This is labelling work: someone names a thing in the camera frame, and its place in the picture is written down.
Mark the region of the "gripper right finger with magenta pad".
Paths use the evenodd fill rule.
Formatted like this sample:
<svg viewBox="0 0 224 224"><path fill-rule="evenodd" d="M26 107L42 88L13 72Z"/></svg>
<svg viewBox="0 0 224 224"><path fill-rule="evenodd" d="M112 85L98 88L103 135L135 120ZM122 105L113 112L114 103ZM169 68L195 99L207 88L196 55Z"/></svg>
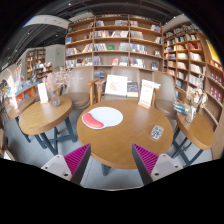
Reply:
<svg viewBox="0 0 224 224"><path fill-rule="evenodd" d="M137 144L132 144L132 155L144 185L182 169L169 155L158 155Z"/></svg>

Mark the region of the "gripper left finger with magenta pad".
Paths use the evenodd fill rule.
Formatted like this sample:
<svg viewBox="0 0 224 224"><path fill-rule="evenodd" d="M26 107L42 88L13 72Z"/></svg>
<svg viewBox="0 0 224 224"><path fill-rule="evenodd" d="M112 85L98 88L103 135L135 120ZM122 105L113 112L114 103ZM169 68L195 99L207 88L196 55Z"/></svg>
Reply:
<svg viewBox="0 0 224 224"><path fill-rule="evenodd" d="M91 145L86 144L65 156L55 155L42 169L79 185L90 155Z"/></svg>

